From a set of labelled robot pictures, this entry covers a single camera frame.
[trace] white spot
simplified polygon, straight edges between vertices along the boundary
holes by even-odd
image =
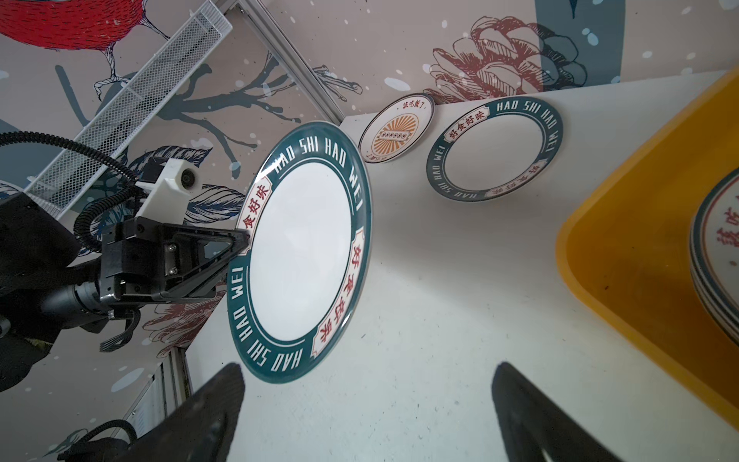
[[[115,393],[128,387],[130,384],[138,380],[138,378],[141,376],[141,373],[143,373],[143,367],[133,369],[131,372],[121,377],[119,381],[115,382],[113,386],[110,387],[110,392]]]
[[[190,140],[190,146],[194,148],[212,148],[213,143],[208,138],[200,138],[198,140]]]
[[[739,7],[739,0],[718,0],[718,4],[726,11],[729,11]]]
[[[397,78],[392,77],[385,77],[385,85],[389,86],[390,88],[396,89],[399,92],[407,92],[411,89],[411,86],[403,82],[402,80],[398,80]]]

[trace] white plate center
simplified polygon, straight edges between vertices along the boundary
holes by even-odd
[[[275,339],[299,339],[331,308],[349,259],[349,207],[336,173],[316,162],[287,174],[268,200],[249,282],[256,317]]]
[[[513,180],[539,155],[539,124],[523,115],[498,115],[473,126],[446,157],[446,176],[455,186],[478,191]]]

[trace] wall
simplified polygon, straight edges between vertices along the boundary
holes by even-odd
[[[187,19],[188,9],[199,6],[188,3],[173,7],[166,0],[150,0],[147,16],[172,34]],[[198,164],[205,186],[192,201],[186,221],[223,228],[234,226],[243,194],[271,146],[300,123],[318,117],[248,29],[241,13],[232,11],[228,19],[233,32],[136,137],[124,157],[135,169],[143,168],[154,154],[184,157]],[[134,27],[115,45],[118,75],[131,75],[163,40],[144,26]],[[1,67],[8,74],[0,80],[4,101],[0,119],[5,129],[74,137],[116,87],[120,89],[119,83],[104,86],[102,101],[98,100],[94,84],[108,78],[110,70],[97,50],[45,50],[3,35],[0,53]],[[5,182],[0,183],[0,197],[16,192],[13,185],[25,186],[26,177],[44,166],[34,157],[37,146],[22,147],[0,149],[0,180]],[[112,176],[103,176],[75,209],[112,194],[116,182]],[[102,221],[119,218],[120,211],[114,211]],[[98,343],[119,333],[122,322],[110,323],[99,335],[82,329],[63,331],[51,354],[19,385],[0,394],[2,460],[55,460],[95,425],[123,417],[161,358],[173,346],[189,344],[218,299],[142,309],[133,339],[113,353],[99,353]]]
[[[728,69],[736,0],[273,0],[309,64],[357,81],[345,114]]]

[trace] red flower illustration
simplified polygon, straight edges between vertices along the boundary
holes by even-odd
[[[157,305],[154,309],[161,316],[147,321],[143,325],[144,330],[150,330],[152,334],[149,339],[152,342],[163,342],[166,344],[157,354],[158,358],[164,358],[174,347],[187,347],[200,332],[200,328],[208,320],[218,302],[223,298],[226,286],[224,284],[216,287],[216,297],[207,302],[182,303],[175,305]]]
[[[424,91],[436,103],[456,103],[583,86],[588,72],[577,55],[569,37],[541,24],[483,16],[453,53],[434,48],[438,90]]]

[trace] white plate with orange design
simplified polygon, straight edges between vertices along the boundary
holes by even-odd
[[[359,139],[367,163],[393,160],[420,139],[434,117],[434,100],[424,93],[403,96],[381,110]]]

